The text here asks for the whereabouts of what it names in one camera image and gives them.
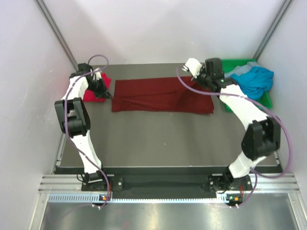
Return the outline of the dark maroon t-shirt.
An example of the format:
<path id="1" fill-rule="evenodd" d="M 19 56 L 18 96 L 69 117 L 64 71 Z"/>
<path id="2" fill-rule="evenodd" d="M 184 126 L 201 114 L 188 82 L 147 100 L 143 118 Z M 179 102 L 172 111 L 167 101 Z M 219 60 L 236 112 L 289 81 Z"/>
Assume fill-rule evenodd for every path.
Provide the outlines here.
<path id="1" fill-rule="evenodd" d="M 187 89 L 177 77 L 117 80 L 113 113 L 123 111 L 212 114 L 211 96 Z"/>

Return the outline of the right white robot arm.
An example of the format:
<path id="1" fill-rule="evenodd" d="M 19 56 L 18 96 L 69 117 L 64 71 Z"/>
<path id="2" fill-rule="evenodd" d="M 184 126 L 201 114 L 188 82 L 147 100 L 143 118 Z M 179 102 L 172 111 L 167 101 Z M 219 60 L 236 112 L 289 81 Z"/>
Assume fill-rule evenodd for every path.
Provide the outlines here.
<path id="1" fill-rule="evenodd" d="M 279 149 L 281 127 L 245 97 L 235 79 L 225 77 L 221 59 L 210 58 L 201 64 L 191 58 L 185 66 L 194 81 L 210 92 L 219 93 L 219 99 L 230 107 L 245 128 L 242 151 L 223 172 L 223 191 L 234 190 L 251 169 Z"/>

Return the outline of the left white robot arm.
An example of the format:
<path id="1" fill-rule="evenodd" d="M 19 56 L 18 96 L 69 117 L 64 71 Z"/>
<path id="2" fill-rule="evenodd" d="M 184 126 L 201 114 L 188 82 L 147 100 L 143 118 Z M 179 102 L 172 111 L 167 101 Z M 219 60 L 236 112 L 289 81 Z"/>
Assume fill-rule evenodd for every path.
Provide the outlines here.
<path id="1" fill-rule="evenodd" d="M 55 101 L 54 107 L 60 129 L 67 140 L 75 147 L 84 166 L 83 183 L 93 184 L 98 190 L 110 193 L 110 183 L 92 144 L 91 121 L 83 98 L 87 90 L 96 98 L 111 99 L 104 79 L 102 68 L 93 69 L 88 63 L 78 65 L 78 71 L 70 75 L 70 83 L 61 100 Z"/>

